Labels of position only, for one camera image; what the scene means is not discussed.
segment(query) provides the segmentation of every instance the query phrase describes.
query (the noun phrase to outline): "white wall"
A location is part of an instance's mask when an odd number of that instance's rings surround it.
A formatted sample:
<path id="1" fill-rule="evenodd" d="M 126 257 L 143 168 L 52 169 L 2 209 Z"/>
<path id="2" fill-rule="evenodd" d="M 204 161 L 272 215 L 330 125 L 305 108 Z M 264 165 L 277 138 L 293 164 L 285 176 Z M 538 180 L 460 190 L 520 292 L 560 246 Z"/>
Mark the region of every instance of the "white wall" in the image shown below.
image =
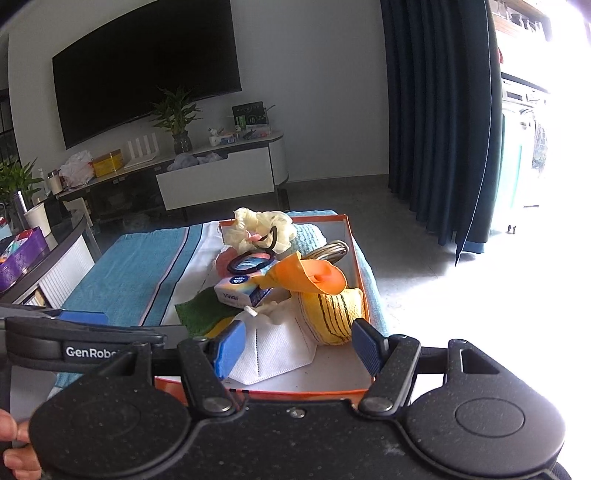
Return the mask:
<path id="1" fill-rule="evenodd" d="M 8 74 L 21 158 L 45 171 L 73 153 L 101 155 L 155 129 L 142 119 L 66 151 L 51 58 L 102 24 L 150 0 L 38 0 L 10 30 Z M 379 0 L 232 0 L 242 92 L 203 100 L 189 126 L 231 127 L 232 105 L 262 100 L 285 131 L 290 180 L 388 171 L 388 106 Z M 172 149 L 159 131 L 161 150 Z"/>

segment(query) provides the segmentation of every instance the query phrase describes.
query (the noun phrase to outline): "green cloth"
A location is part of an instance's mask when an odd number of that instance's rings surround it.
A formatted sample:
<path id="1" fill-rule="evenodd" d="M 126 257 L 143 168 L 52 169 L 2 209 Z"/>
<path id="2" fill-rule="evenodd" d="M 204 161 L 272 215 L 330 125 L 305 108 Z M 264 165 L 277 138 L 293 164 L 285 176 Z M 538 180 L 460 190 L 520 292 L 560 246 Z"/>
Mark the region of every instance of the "green cloth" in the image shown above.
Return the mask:
<path id="1" fill-rule="evenodd" d="M 221 303 L 213 287 L 200 291 L 192 300 L 175 305 L 174 308 L 177 309 L 178 319 L 192 337 L 205 335 L 220 320 L 234 317 L 242 311 Z"/>

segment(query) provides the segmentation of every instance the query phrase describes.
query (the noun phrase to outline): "purple box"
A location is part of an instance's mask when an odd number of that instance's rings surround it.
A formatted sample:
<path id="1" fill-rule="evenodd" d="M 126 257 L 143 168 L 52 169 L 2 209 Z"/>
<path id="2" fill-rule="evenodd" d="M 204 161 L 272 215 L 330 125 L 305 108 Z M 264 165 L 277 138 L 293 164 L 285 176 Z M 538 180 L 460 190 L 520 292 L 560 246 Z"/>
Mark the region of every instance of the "purple box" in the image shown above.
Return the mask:
<path id="1" fill-rule="evenodd" d="M 16 252 L 0 264 L 0 292 L 7 291 L 16 281 L 28 273 L 30 266 L 49 254 L 49 247 L 39 227 L 33 229 L 33 234 Z"/>

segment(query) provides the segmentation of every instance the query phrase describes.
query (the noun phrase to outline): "white drawer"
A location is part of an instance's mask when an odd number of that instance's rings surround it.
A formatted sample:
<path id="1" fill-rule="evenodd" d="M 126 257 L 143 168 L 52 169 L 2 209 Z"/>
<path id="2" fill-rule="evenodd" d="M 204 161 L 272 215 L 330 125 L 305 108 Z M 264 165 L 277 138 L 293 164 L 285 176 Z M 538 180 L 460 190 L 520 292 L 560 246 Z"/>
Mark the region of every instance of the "white drawer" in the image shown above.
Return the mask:
<path id="1" fill-rule="evenodd" d="M 228 154 L 228 159 L 156 175 L 167 210 L 273 192 L 269 149 Z"/>

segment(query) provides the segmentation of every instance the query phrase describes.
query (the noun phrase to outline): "white paper cup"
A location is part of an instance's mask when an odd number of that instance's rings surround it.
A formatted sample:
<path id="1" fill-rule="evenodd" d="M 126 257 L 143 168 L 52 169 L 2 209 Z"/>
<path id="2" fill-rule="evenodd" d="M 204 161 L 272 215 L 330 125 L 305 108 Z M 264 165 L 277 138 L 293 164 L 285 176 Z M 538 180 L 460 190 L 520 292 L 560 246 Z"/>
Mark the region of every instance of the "white paper cup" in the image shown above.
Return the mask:
<path id="1" fill-rule="evenodd" d="M 44 203 L 35 205 L 31 210 L 25 213 L 25 218 L 31 228 L 35 228 L 36 226 L 39 227 L 41 232 L 43 232 L 43 236 L 47 236 L 51 233 L 51 227 L 47 220 Z"/>

